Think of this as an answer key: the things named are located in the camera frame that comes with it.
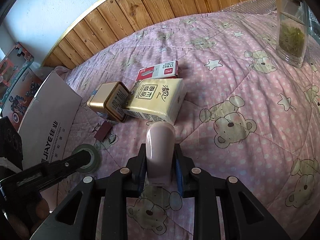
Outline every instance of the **bubble wrap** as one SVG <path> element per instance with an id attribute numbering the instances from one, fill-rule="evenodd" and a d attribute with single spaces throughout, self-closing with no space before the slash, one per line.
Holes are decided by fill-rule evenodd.
<path id="1" fill-rule="evenodd" d="M 320 24 L 309 8 L 309 34 L 320 44 Z"/>
<path id="2" fill-rule="evenodd" d="M 276 9 L 276 0 L 247 0 L 224 8 L 223 12 L 269 14 Z"/>

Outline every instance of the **gold trim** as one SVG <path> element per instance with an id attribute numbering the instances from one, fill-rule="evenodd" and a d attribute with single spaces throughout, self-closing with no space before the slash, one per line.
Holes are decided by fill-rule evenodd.
<path id="1" fill-rule="evenodd" d="M 92 12 L 95 8 L 97 8 L 99 5 L 104 3 L 106 0 L 98 0 L 93 5 L 91 5 L 87 10 L 85 10 L 67 29 L 66 31 L 60 36 L 60 38 L 57 40 L 57 42 L 54 44 L 54 46 L 51 48 L 47 56 L 44 58 L 43 62 L 41 63 L 41 67 L 43 67 L 44 63 L 48 59 L 48 57 L 52 54 L 52 52 L 55 50 L 55 48 L 58 46 L 58 44 L 64 39 L 64 37 L 84 18 L 86 17 L 90 12 Z"/>

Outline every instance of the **metal screw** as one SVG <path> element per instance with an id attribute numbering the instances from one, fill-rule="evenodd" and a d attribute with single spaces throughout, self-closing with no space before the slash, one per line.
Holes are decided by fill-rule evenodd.
<path id="1" fill-rule="evenodd" d="M 199 174 L 200 172 L 201 172 L 201 169 L 199 169 L 199 168 L 192 168 L 192 173 L 194 173 L 194 174 Z"/>
<path id="2" fill-rule="evenodd" d="M 230 177 L 229 177 L 229 181 L 230 181 L 231 183 L 237 183 L 237 182 L 238 182 L 238 178 L 235 177 L 235 176 L 230 176 Z"/>
<path id="3" fill-rule="evenodd" d="M 121 170 L 120 170 L 120 173 L 122 173 L 122 174 L 127 174 L 127 173 L 129 173 L 129 169 L 128 168 L 122 168 Z"/>
<path id="4" fill-rule="evenodd" d="M 84 177 L 84 179 L 83 179 L 83 182 L 84 183 L 90 183 L 92 181 L 92 177 L 90 177 L 90 176 L 86 176 L 86 177 Z"/>

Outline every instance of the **cardboard box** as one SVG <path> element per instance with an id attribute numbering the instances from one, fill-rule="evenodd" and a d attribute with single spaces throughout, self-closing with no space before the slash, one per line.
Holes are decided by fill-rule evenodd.
<path id="1" fill-rule="evenodd" d="M 132 88 L 124 112 L 149 121 L 174 124 L 186 95 L 183 79 L 145 79 Z"/>
<path id="2" fill-rule="evenodd" d="M 0 62 L 0 109 L 4 107 L 13 86 L 33 60 L 34 57 L 17 42 Z"/>
<path id="3" fill-rule="evenodd" d="M 2 116 L 7 116 L 16 130 L 19 129 L 21 120 L 41 84 L 40 78 L 27 68 L 12 86 L 3 106 Z"/>
<path id="4" fill-rule="evenodd" d="M 52 71 L 27 109 L 18 133 L 22 139 L 23 169 L 62 160 L 71 125 L 81 103 L 57 73 Z M 50 210 L 57 206 L 58 184 L 43 191 Z"/>
<path id="5" fill-rule="evenodd" d="M 124 122 L 127 115 L 122 110 L 129 90 L 122 82 L 99 85 L 92 92 L 87 106 L 106 120 Z"/>
<path id="6" fill-rule="evenodd" d="M 178 78 L 178 61 L 173 60 L 153 67 L 142 68 L 139 70 L 136 81 L 156 78 Z"/>

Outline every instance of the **bed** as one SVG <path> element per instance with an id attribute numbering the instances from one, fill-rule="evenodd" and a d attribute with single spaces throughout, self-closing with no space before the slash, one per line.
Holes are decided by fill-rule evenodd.
<path id="1" fill-rule="evenodd" d="M 57 67 L 83 98 L 64 158 L 88 143 L 102 154 L 95 178 L 125 166 L 150 122 L 132 117 L 115 124 L 102 146 L 92 129 L 103 119 L 86 102 L 100 83 L 122 81 L 131 89 L 140 68 L 178 60 L 188 90 L 175 122 L 184 155 L 213 176 L 238 177 L 299 239 L 320 209 L 320 47 L 310 37 L 302 68 L 293 68 L 275 52 L 276 24 L 274 14 L 185 16 L 135 32 L 72 71 Z M 77 172 L 60 183 L 58 202 L 83 177 Z M 129 239 L 192 239 L 194 202 L 176 190 L 174 183 L 146 185 L 141 198 L 127 200 Z M 154 212 L 146 220 L 140 208 L 149 207 Z"/>

